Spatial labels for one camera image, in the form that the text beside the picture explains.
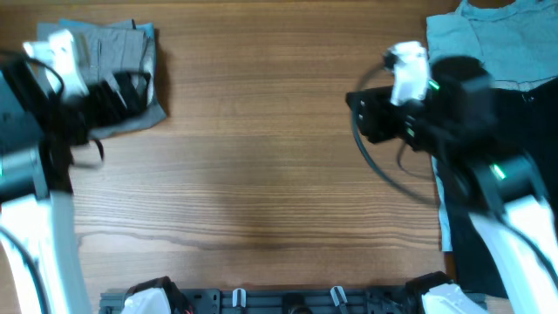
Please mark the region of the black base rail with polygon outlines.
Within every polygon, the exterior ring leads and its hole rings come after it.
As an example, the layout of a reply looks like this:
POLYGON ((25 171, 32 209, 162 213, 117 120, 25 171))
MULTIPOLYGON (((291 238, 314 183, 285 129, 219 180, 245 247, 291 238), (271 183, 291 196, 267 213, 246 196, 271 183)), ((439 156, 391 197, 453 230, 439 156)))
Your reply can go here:
POLYGON ((336 305, 329 289, 324 290, 248 290, 246 304, 233 305, 231 290, 183 290, 193 313, 211 314, 287 314, 297 305, 304 305, 316 314, 395 314, 417 313, 418 304, 405 293, 402 286, 375 286, 366 289, 346 289, 347 302, 336 305))

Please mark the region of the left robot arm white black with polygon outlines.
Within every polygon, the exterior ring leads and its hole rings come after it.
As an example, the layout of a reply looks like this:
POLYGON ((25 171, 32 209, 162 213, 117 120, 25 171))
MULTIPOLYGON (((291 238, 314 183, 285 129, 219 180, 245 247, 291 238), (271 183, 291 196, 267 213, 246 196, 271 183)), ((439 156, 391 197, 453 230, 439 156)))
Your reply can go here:
POLYGON ((118 72, 116 86, 102 81, 86 94, 45 92, 31 69, 52 67, 9 52, 1 66, 1 244, 23 313, 89 313, 92 310, 78 258, 73 187, 69 170, 85 168, 72 148, 93 142, 98 127, 114 126, 146 110, 146 93, 134 72, 118 72))

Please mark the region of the grey shorts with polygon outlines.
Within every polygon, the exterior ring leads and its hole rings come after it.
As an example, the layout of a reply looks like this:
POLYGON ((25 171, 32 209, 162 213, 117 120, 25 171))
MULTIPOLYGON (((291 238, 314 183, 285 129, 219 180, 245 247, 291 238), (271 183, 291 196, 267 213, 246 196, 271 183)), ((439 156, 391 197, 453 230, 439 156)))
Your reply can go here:
MULTIPOLYGON (((144 31, 118 28, 74 28, 58 23, 39 23, 37 39, 44 41, 54 31, 67 29, 81 36, 85 42, 87 65, 80 67, 86 83, 98 83, 101 79, 113 81, 112 74, 118 70, 140 70, 155 74, 157 52, 155 38, 148 38, 144 31)), ((125 119, 115 126, 101 127, 92 131, 92 137, 104 139, 116 134, 148 129, 167 117, 157 98, 154 82, 147 90, 147 109, 142 114, 125 119)))

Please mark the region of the folded blue denim jeans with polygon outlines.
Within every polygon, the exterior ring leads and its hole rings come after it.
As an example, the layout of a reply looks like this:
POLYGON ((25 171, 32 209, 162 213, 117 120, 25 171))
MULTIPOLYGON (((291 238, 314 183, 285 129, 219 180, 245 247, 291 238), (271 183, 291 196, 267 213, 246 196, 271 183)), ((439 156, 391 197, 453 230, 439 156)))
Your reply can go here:
POLYGON ((58 24, 64 27, 74 27, 74 28, 104 27, 104 28, 118 28, 118 29, 134 29, 137 31, 144 31, 148 38, 155 38, 155 28, 153 23, 137 24, 134 19, 127 19, 112 24, 93 24, 88 22, 61 18, 58 20, 58 24))

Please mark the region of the dark navy garment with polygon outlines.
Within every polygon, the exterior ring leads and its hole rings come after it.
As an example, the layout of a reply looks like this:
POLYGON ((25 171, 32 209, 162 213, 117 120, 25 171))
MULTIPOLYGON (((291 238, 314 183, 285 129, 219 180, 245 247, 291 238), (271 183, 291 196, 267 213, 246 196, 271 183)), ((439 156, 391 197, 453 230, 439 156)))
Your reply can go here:
MULTIPOLYGON (((526 150, 535 160, 549 192, 549 203, 557 210, 557 80, 533 88, 497 89, 496 134, 526 150)), ((469 218, 458 214, 459 202, 449 186, 438 180, 441 200, 439 221, 443 249, 450 250, 462 289, 506 298, 496 265, 469 218)))

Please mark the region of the light blue t-shirt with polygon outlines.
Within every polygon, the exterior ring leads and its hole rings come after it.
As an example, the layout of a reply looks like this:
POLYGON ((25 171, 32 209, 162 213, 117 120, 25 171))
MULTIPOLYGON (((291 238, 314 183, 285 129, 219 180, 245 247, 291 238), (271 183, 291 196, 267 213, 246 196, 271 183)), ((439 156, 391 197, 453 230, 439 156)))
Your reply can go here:
POLYGON ((557 3, 514 1, 481 9, 463 1, 426 19, 432 60, 470 56, 493 76, 496 89, 533 88, 557 80, 557 3))

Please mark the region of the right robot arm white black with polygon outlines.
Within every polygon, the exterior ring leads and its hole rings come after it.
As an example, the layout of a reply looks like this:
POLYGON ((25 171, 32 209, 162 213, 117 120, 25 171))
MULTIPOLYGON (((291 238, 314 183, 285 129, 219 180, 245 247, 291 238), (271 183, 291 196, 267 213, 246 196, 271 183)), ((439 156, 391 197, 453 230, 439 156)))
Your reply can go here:
POLYGON ((425 95, 391 102, 393 87, 350 92, 355 141, 400 138, 435 157, 487 246, 515 311, 557 311, 555 219, 526 151, 495 134, 490 76, 476 58, 436 62, 425 95))

